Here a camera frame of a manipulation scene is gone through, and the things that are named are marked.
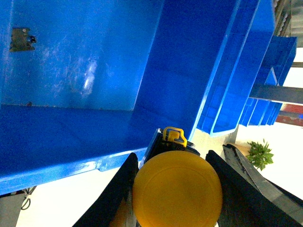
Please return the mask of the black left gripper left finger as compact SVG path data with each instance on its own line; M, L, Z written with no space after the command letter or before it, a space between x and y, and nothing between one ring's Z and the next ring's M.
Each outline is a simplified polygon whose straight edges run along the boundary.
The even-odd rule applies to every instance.
M131 153L96 201L74 224L75 227L136 226L131 194L138 172L137 155Z

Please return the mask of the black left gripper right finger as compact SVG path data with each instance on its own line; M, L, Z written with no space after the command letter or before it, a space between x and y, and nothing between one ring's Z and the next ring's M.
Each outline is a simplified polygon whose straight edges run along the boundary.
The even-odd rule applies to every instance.
M301 227L303 201L262 176L232 144L224 157L213 150L206 161L215 169L223 190L221 227Z

